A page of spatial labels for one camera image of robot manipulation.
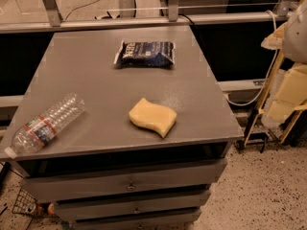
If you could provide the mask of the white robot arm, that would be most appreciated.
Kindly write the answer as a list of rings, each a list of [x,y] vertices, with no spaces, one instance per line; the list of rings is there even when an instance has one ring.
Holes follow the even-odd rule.
[[[283,52],[293,62],[307,63],[307,0],[297,7],[286,23]]]

